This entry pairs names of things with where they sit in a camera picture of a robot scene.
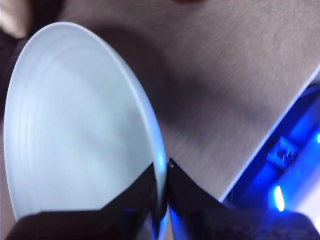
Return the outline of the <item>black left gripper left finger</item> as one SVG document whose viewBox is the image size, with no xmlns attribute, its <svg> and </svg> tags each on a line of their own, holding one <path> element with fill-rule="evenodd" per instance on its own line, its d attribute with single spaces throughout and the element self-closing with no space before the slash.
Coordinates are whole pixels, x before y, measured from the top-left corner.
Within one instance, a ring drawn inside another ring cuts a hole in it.
<svg viewBox="0 0 320 240">
<path fill-rule="evenodd" d="M 21 218 L 9 240 L 134 240 L 156 198 L 150 164 L 121 194 L 98 210 L 43 211 Z"/>
</svg>

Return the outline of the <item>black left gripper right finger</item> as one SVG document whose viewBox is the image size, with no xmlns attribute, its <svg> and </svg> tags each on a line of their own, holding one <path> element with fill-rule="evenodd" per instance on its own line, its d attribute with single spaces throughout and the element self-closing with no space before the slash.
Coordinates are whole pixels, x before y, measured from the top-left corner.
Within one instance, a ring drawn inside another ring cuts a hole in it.
<svg viewBox="0 0 320 240">
<path fill-rule="evenodd" d="M 318 240 L 311 220 L 296 212 L 228 208 L 197 185 L 173 160 L 167 197 L 176 240 Z"/>
</svg>

